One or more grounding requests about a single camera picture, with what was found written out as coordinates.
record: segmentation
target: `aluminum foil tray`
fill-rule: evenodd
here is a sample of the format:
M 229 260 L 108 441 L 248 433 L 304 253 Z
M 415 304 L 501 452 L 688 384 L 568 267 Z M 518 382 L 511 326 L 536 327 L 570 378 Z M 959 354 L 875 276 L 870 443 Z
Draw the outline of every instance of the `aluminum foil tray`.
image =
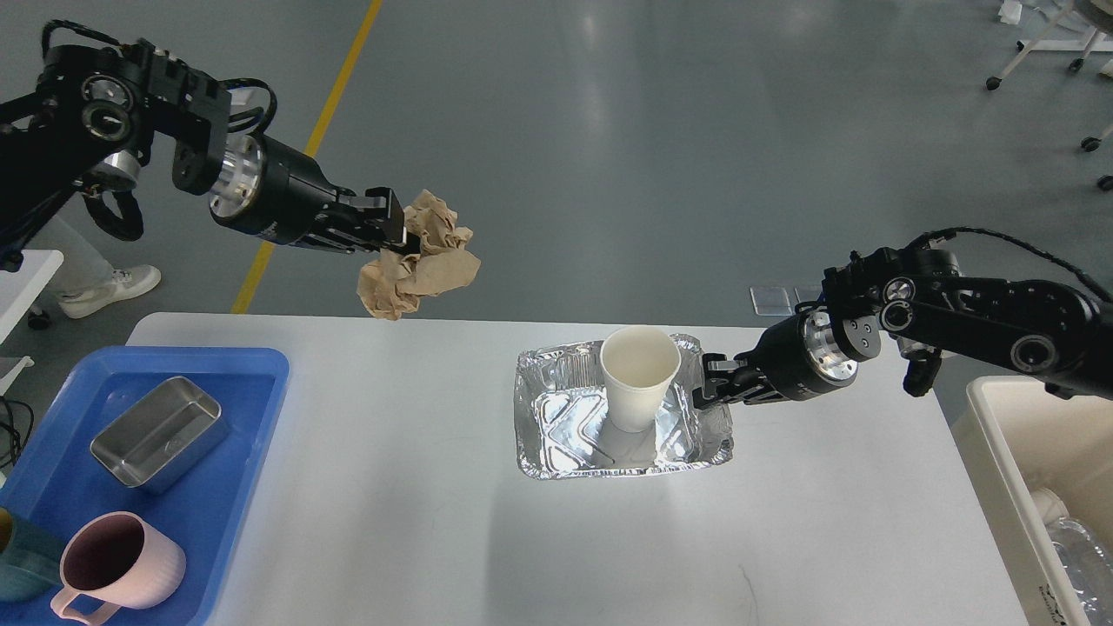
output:
M 657 412 L 657 428 L 630 434 L 610 426 L 599 364 L 602 341 L 556 345 L 518 356 L 514 431 L 518 466 L 530 478 L 630 477 L 722 464 L 730 460 L 730 411 L 703 411 L 690 390 L 702 384 L 699 340 L 671 335 L 680 371 Z

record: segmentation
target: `person's leg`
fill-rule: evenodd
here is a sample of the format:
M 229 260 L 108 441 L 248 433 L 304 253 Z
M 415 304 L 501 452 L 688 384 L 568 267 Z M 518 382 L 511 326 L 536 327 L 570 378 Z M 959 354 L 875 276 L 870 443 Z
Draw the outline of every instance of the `person's leg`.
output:
M 47 283 L 47 293 L 66 296 L 81 293 L 112 280 L 112 264 L 60 216 L 53 216 L 28 247 L 57 250 L 65 260 Z
M 61 251 L 62 265 L 46 291 L 73 320 L 92 315 L 114 302 L 140 296 L 162 280 L 151 265 L 114 270 L 92 244 L 57 215 L 35 235 L 30 247 Z

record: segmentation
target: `mug handle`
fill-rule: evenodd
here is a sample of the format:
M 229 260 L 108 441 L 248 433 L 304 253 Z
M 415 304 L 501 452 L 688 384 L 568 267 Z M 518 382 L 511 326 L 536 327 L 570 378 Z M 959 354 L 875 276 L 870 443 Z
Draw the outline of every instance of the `mug handle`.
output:
M 53 609 L 55 614 L 62 619 L 75 619 L 87 626 L 100 626 L 108 620 L 109 617 L 116 615 L 116 612 L 120 609 L 120 605 L 112 603 L 105 603 L 100 605 L 100 608 L 92 612 L 89 615 L 79 613 L 76 608 L 70 608 L 69 605 L 73 603 L 80 596 L 81 593 L 72 587 L 63 586 L 61 591 L 55 595 L 50 600 L 50 608 Z

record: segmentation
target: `white bin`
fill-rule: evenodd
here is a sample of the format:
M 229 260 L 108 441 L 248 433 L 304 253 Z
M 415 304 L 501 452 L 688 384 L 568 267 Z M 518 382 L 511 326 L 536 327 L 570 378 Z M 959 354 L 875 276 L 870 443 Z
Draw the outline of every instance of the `white bin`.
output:
M 1028 493 L 1051 489 L 1113 546 L 1113 402 L 1020 376 L 977 379 L 967 395 L 952 434 L 1028 623 L 1089 626 Z

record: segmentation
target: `white sneaker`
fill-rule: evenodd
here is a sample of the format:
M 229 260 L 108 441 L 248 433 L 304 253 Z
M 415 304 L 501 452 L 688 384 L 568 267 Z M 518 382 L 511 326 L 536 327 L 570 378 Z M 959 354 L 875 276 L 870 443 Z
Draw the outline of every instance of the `white sneaker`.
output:
M 58 305 L 70 320 L 88 317 L 114 302 L 138 297 L 162 280 L 162 273 L 152 265 L 137 265 L 115 270 L 108 282 L 83 292 L 58 297 Z

